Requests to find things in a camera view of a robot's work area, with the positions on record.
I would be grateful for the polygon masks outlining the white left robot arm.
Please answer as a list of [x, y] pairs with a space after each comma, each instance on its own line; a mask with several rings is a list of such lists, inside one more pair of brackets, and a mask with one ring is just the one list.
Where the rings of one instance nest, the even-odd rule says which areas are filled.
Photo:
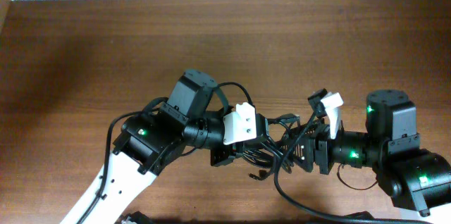
[[122, 115], [125, 122], [116, 139], [117, 120], [112, 121], [104, 165], [63, 223], [115, 223], [186, 147], [214, 154], [225, 149], [223, 117], [231, 109], [215, 79], [186, 70], [169, 97]]

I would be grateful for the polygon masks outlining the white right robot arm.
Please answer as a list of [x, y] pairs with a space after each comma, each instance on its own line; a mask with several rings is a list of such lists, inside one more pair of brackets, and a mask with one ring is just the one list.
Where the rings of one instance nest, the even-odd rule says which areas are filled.
[[321, 89], [308, 102], [319, 114], [295, 149], [301, 168], [311, 172], [317, 165], [327, 175], [336, 163], [370, 167], [376, 184], [402, 217], [430, 223], [444, 220], [450, 212], [450, 164], [420, 147], [416, 106], [405, 92], [380, 89], [367, 95], [366, 132], [344, 128], [338, 93]]

